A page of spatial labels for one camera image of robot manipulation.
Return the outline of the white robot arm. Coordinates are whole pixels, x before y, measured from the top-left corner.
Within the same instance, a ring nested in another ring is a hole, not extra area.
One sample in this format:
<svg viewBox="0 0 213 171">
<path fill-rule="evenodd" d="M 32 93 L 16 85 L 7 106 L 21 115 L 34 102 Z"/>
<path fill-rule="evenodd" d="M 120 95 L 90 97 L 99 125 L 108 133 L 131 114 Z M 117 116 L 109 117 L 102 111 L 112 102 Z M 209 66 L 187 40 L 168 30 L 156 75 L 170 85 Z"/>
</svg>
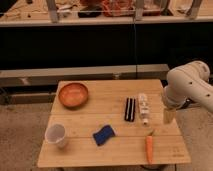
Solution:
<svg viewBox="0 0 213 171">
<path fill-rule="evenodd" d="M 210 69 L 202 61 L 192 61 L 171 69 L 162 91 L 165 106 L 163 122 L 170 124 L 187 99 L 191 99 L 213 113 L 213 86 L 209 84 Z"/>
</svg>

